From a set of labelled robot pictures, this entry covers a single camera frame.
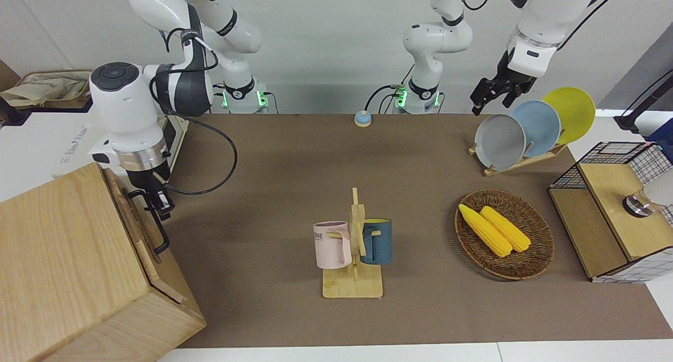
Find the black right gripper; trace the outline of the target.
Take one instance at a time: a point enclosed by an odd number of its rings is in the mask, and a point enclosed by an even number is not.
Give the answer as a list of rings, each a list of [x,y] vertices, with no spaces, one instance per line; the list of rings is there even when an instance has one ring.
[[[171,211],[175,209],[175,203],[168,194],[164,184],[156,178],[157,173],[162,180],[168,181],[170,178],[170,166],[167,163],[145,171],[126,171],[130,182],[135,187],[144,190],[148,196],[144,196],[144,211],[150,213],[153,219],[157,219],[154,205],[159,205],[159,218],[165,221],[171,218]]]

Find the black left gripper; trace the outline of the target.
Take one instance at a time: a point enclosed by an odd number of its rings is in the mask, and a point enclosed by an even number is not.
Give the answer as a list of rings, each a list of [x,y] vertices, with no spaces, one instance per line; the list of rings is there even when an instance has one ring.
[[[483,107],[488,103],[488,99],[498,98],[502,94],[507,94],[503,99],[503,106],[510,108],[515,99],[521,94],[528,93],[537,80],[537,77],[514,71],[508,67],[512,54],[512,51],[503,53],[498,61],[495,77],[490,79],[484,77],[479,80],[471,94],[473,115],[479,116]]]

